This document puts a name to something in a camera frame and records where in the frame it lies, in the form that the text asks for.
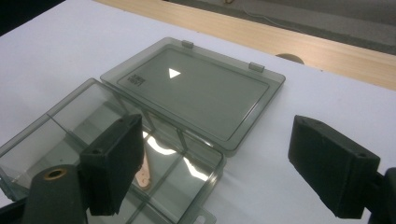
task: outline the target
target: case lid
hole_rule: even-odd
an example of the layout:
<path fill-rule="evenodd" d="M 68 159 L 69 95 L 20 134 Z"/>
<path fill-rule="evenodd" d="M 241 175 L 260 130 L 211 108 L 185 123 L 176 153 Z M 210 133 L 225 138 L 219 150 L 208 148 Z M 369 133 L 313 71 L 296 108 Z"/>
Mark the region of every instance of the case lid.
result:
<path fill-rule="evenodd" d="M 101 79 L 226 155 L 235 153 L 285 80 L 259 64 L 170 37 Z"/>

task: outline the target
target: black mount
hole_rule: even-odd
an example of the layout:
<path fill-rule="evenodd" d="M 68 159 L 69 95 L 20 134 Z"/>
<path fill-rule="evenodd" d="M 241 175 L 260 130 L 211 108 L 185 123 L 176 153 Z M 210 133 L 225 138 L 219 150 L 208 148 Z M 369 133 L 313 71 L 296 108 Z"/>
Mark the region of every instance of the black mount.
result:
<path fill-rule="evenodd" d="M 337 217 L 361 218 L 366 207 L 369 223 L 396 224 L 396 168 L 381 175 L 378 156 L 327 124 L 296 116 L 289 160 Z"/>
<path fill-rule="evenodd" d="M 88 208 L 93 216 L 112 216 L 120 211 L 143 157 L 142 117 L 125 116 L 80 153 L 78 166 L 58 165 L 35 175 L 26 204 L 6 207 L 0 217 L 6 223 L 83 224 Z M 17 215 L 23 209 L 21 220 Z"/>

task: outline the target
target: plastic case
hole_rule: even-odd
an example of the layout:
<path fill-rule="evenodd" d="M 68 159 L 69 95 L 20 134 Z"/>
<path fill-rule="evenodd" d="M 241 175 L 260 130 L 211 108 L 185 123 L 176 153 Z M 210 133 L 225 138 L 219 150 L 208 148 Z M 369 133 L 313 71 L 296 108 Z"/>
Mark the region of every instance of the plastic case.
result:
<path fill-rule="evenodd" d="M 90 223 L 205 223 L 201 208 L 285 78 L 191 42 L 165 38 L 73 91 L 0 148 L 0 187 L 27 196 L 32 178 L 79 153 L 115 120 L 142 114 L 150 187 L 134 180 L 120 213 Z"/>

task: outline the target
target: white triangle symbol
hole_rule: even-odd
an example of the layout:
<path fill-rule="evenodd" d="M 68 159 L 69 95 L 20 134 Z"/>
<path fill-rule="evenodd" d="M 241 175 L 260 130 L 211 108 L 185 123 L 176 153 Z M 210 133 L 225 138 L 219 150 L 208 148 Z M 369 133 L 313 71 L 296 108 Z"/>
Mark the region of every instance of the white triangle symbol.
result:
<path fill-rule="evenodd" d="M 180 75 L 180 73 L 176 70 L 173 70 L 172 68 L 169 68 L 169 77 L 177 77 L 178 75 Z"/>

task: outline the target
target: white tabletop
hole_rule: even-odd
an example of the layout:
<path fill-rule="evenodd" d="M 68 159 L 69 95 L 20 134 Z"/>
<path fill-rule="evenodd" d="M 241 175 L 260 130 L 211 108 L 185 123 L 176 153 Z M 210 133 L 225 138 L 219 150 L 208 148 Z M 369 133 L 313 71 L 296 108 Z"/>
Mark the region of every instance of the white tabletop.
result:
<path fill-rule="evenodd" d="M 329 124 L 381 157 L 384 174 L 396 166 L 396 91 L 89 0 L 65 1 L 0 37 L 0 145 L 88 78 L 166 36 L 287 79 L 204 204 L 218 223 L 367 223 L 367 211 L 363 220 L 336 218 L 295 171 L 288 160 L 292 121 L 303 115 Z M 0 206 L 8 203 L 0 194 Z"/>

